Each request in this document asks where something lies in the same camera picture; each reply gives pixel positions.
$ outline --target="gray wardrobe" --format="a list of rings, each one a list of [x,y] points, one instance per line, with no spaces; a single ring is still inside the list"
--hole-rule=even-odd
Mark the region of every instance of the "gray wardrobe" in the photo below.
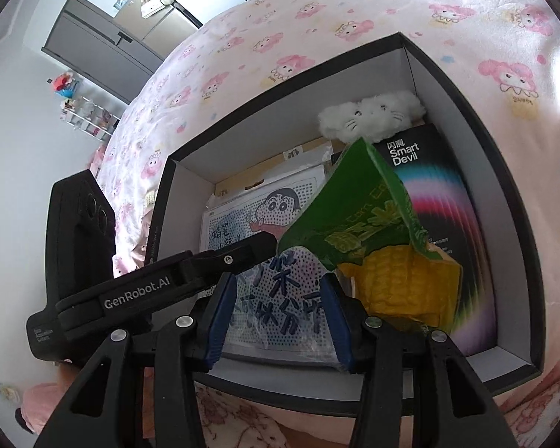
[[[67,0],[42,51],[127,104],[163,62],[87,0]]]

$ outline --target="metal screw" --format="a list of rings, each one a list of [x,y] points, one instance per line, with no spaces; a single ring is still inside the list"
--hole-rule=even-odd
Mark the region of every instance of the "metal screw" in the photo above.
[[[110,334],[110,340],[112,340],[113,342],[120,342],[121,340],[124,340],[126,337],[127,337],[127,332],[124,331],[123,329],[115,330]]]
[[[365,319],[365,325],[371,329],[379,329],[382,326],[382,319],[378,317],[367,317]]]
[[[433,332],[431,332],[431,339],[434,342],[443,343],[443,342],[446,341],[447,338],[448,338],[448,335],[446,335],[441,330],[434,330]]]
[[[193,319],[188,315],[184,317],[178,317],[176,319],[176,326],[180,327],[181,329],[185,329],[187,327],[190,327],[191,325],[193,325]]]

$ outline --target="plush toys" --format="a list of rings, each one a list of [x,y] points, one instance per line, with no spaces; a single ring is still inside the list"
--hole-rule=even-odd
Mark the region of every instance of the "plush toys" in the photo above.
[[[363,137],[372,143],[406,130],[425,114],[419,98],[410,91],[397,91],[343,103],[324,109],[318,116],[321,134],[328,139],[353,143]]]

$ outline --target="blue gripper pad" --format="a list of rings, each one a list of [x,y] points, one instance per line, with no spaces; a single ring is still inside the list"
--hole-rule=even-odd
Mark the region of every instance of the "blue gripper pad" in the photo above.
[[[207,351],[203,359],[208,368],[212,368],[214,364],[220,360],[226,332],[230,324],[230,317],[232,316],[234,304],[236,303],[236,277],[231,274],[224,274],[222,278],[225,279],[226,285],[211,321]],[[218,283],[216,289],[219,289],[221,286],[222,285]]]
[[[324,306],[324,312],[326,312],[326,320],[330,335],[332,335],[338,362],[351,372],[355,364],[351,350],[351,331],[342,312],[333,283],[336,283],[340,288],[338,278],[333,273],[327,273],[321,278],[321,303]]]

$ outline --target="cartoon print bedding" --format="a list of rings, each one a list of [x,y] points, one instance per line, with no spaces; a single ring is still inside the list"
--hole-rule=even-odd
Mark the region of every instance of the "cartoon print bedding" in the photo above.
[[[152,76],[106,150],[98,181],[116,212],[115,271],[143,263],[171,152],[266,89],[398,31],[448,74],[485,123],[535,234],[545,372],[498,398],[509,411],[560,380],[560,23],[544,0],[250,0],[213,18]],[[556,419],[560,404],[548,406],[542,411]],[[541,435],[531,430],[541,426],[539,415],[527,419],[523,446],[537,446],[532,440]]]

